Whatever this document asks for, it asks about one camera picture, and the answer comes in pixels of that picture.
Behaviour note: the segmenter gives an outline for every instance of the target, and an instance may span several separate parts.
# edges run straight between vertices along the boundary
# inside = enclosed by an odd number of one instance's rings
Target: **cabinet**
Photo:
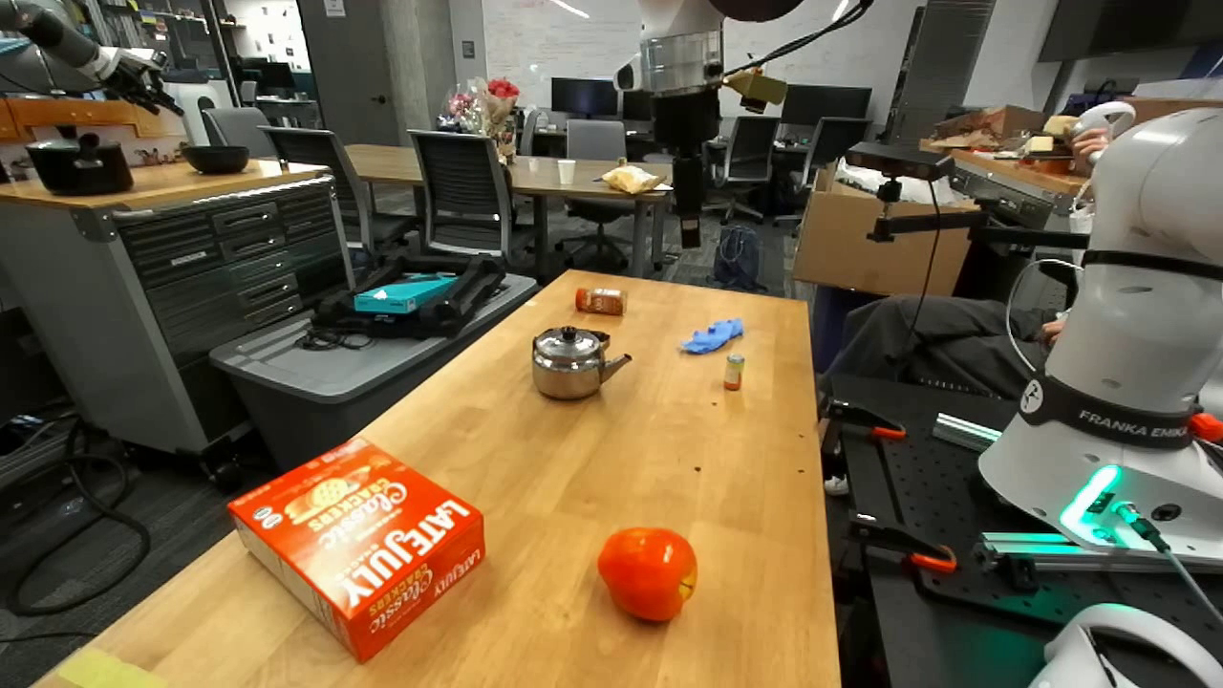
[[[206,352],[348,288],[328,176],[198,178],[110,206],[0,192],[0,262],[82,417],[189,454],[244,433]]]

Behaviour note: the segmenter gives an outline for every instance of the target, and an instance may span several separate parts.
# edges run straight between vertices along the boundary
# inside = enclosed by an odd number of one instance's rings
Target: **blue object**
[[[362,289],[353,299],[355,312],[417,312],[420,307],[444,299],[458,276],[408,276],[403,282],[379,282],[374,289]]]
[[[738,340],[746,327],[741,321],[714,321],[700,334],[692,334],[692,340],[683,344],[689,354],[706,354],[706,352],[719,352],[725,349],[729,340]]]

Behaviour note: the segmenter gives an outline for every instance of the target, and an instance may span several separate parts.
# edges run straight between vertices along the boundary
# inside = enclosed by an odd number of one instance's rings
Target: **green light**
[[[1099,540],[1091,522],[1095,519],[1091,510],[1114,491],[1117,479],[1120,479],[1120,465],[1101,465],[1085,482],[1085,491],[1078,491],[1073,501],[1067,505],[1062,526]]]

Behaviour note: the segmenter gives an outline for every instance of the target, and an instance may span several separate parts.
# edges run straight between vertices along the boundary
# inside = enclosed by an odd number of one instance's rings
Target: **red box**
[[[362,440],[239,496],[229,516],[355,661],[485,562],[485,516]]]

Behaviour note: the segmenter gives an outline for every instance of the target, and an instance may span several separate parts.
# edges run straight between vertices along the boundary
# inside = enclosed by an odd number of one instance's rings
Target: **red tomato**
[[[676,531],[629,526],[604,543],[599,577],[618,612],[669,623],[697,592],[697,552]]]

